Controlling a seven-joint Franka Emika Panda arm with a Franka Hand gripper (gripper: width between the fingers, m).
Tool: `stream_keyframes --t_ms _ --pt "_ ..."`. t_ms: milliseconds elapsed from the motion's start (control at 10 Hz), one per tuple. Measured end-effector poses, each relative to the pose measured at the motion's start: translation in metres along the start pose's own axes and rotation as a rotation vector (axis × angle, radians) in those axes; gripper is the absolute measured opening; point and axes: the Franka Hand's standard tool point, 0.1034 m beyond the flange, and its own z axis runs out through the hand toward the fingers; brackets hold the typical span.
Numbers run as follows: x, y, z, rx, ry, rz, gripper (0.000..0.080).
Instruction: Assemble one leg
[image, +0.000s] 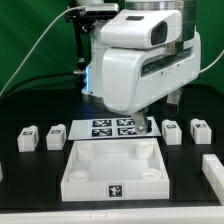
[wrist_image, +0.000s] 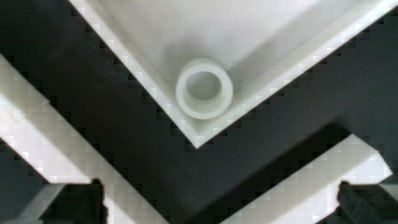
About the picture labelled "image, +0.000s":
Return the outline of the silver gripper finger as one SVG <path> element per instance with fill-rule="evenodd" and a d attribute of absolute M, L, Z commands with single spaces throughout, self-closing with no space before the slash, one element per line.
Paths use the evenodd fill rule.
<path fill-rule="evenodd" d="M 135 123 L 135 131 L 139 135 L 147 134 L 148 121 L 143 112 L 136 112 L 132 114 Z"/>

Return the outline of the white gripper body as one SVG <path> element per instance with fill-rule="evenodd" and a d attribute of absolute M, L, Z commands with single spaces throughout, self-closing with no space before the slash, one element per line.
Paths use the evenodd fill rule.
<path fill-rule="evenodd" d="M 150 50 L 109 48 L 102 63 L 102 95 L 112 112 L 132 115 L 172 91 L 196 79 L 200 71 L 201 41 L 198 33 L 184 43 L 190 55 L 159 65 L 156 71 L 142 67 L 165 53 L 164 47 Z"/>

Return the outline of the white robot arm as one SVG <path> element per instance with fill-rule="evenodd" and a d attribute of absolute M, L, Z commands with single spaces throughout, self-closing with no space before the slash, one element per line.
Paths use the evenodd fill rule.
<path fill-rule="evenodd" d="M 148 132 L 145 109 L 179 91 L 200 72 L 196 0 L 77 0 L 90 29 L 92 58 L 82 93 L 114 113 L 130 115 Z"/>

